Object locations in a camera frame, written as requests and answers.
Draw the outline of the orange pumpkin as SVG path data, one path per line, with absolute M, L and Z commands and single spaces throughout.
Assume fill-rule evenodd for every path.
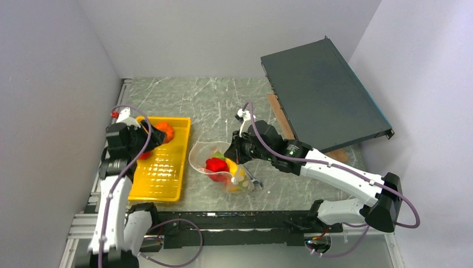
M 166 134 L 166 137 L 165 137 L 163 143 L 169 143 L 174 139 L 175 130 L 173 129 L 173 127 L 169 123 L 159 122 L 155 125 L 155 128 Z

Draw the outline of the red bell pepper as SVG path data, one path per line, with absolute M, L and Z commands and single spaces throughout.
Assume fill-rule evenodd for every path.
M 211 171 L 211 174 L 209 174 L 209 178 L 212 181 L 226 183 L 227 176 L 224 173 L 228 173 L 229 169 L 225 160 L 221 160 L 214 157 L 207 159 L 205 169 Z

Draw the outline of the clear dotted zip bag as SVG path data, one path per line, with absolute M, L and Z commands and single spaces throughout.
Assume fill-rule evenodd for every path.
M 224 141 L 197 142 L 189 153 L 189 164 L 209 179 L 220 183 L 226 192 L 249 193 L 263 188 L 263 183 L 242 164 L 224 156 L 230 144 Z

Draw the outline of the green cabbage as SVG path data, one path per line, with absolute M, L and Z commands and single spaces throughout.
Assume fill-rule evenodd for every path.
M 219 151 L 215 152 L 213 157 L 221 159 L 221 160 L 225 160 L 225 156 Z

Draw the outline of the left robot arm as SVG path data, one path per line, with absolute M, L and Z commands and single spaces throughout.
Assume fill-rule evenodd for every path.
M 128 197 L 145 152 L 163 144 L 166 134 L 147 121 L 118 122 L 106 128 L 107 147 L 99 168 L 100 204 L 95 230 L 87 253 L 77 256 L 75 267 L 138 267 L 144 235 L 159 230 L 160 218 L 151 203 L 132 207 Z

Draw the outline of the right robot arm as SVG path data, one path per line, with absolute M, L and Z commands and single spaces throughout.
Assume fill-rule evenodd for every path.
M 386 233 L 397 225 L 402 203 L 400 179 L 364 173 L 336 161 L 309 145 L 297 140 L 283 139 L 265 121 L 257 121 L 244 133 L 234 131 L 224 156 L 236 164 L 253 159 L 269 161 L 283 173 L 316 179 L 352 196 L 350 200 L 314 201 L 307 217 L 309 228 L 315 232 L 339 223 L 367 224 Z

